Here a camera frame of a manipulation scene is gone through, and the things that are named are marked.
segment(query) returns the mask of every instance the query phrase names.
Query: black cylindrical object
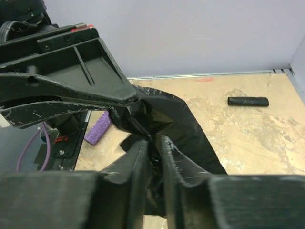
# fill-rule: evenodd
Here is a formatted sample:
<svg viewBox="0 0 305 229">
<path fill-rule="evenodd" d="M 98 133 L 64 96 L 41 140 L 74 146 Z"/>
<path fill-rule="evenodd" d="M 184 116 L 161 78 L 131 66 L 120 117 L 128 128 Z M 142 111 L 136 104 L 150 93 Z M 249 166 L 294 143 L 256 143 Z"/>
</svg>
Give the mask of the black cylindrical object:
<svg viewBox="0 0 305 229">
<path fill-rule="evenodd" d="M 228 97 L 230 106 L 269 106 L 266 97 Z"/>
<path fill-rule="evenodd" d="M 57 128 L 62 135 L 71 136 L 75 134 L 79 128 L 79 121 L 75 114 L 60 115 L 47 120 L 46 123 L 52 128 Z"/>
</svg>

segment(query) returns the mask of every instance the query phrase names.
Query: screw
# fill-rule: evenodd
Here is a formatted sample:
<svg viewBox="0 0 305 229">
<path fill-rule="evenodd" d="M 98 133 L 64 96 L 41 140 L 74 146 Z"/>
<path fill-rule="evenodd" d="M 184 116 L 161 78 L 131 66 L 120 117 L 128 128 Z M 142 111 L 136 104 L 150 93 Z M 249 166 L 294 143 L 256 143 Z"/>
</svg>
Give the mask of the screw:
<svg viewBox="0 0 305 229">
<path fill-rule="evenodd" d="M 50 49 L 50 46 L 47 43 L 42 44 L 42 47 L 46 50 Z"/>
<path fill-rule="evenodd" d="M 70 36 L 65 36 L 63 38 L 63 40 L 66 42 L 66 43 L 70 43 L 72 41 L 72 38 Z"/>
</svg>

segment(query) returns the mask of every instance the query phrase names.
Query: stained surface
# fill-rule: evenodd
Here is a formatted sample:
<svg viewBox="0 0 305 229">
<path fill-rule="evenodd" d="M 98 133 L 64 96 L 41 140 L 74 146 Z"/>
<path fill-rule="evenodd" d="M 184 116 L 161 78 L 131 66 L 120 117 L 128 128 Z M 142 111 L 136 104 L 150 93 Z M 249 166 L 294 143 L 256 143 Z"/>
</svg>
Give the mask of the stained surface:
<svg viewBox="0 0 305 229">
<path fill-rule="evenodd" d="M 305 175 L 305 106 L 285 74 L 133 81 L 184 99 L 229 174 Z M 233 107 L 229 96 L 265 96 L 269 107 Z M 93 112 L 88 130 L 101 116 Z M 77 170 L 101 170 L 123 151 L 127 136 L 111 126 L 96 146 L 84 142 Z M 145 217 L 146 229 L 165 229 Z"/>
</svg>

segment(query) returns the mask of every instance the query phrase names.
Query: table surface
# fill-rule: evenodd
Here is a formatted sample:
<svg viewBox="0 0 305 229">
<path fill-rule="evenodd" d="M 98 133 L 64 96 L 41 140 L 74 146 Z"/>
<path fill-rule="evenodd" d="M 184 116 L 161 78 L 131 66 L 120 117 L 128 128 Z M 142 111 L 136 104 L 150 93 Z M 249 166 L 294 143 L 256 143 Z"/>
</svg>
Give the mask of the table surface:
<svg viewBox="0 0 305 229">
<path fill-rule="evenodd" d="M 286 74 L 132 81 L 186 101 L 229 174 L 305 174 L 305 106 Z M 269 107 L 234 107 L 229 96 L 265 96 Z M 102 112 L 94 111 L 88 130 Z M 77 170 L 101 170 L 124 152 L 128 133 L 113 125 L 96 146 L 83 142 Z M 145 217 L 146 229 L 166 220 Z"/>
</svg>

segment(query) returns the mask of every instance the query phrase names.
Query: metal edge trim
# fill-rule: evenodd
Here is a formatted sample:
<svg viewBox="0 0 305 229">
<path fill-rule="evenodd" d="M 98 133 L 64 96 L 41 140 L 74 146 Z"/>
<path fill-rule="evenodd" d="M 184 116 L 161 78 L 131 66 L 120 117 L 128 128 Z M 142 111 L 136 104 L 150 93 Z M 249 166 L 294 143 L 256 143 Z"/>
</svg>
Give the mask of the metal edge trim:
<svg viewBox="0 0 305 229">
<path fill-rule="evenodd" d="M 157 75 L 144 77 L 127 77 L 128 80 L 157 80 L 157 79 L 175 79 L 175 78 L 191 78 L 205 76 L 224 76 L 224 75 L 241 75 L 241 74 L 270 74 L 273 70 L 265 71 L 247 71 L 247 72 L 227 72 L 227 73 L 202 73 L 202 74 L 185 74 L 185 75 Z"/>
<path fill-rule="evenodd" d="M 91 114 L 92 114 L 92 111 L 88 111 L 87 112 L 87 116 L 86 116 L 86 118 L 85 118 L 85 123 L 87 123 L 87 122 L 89 122 L 89 119 L 90 119 L 90 117 L 91 117 Z"/>
</svg>

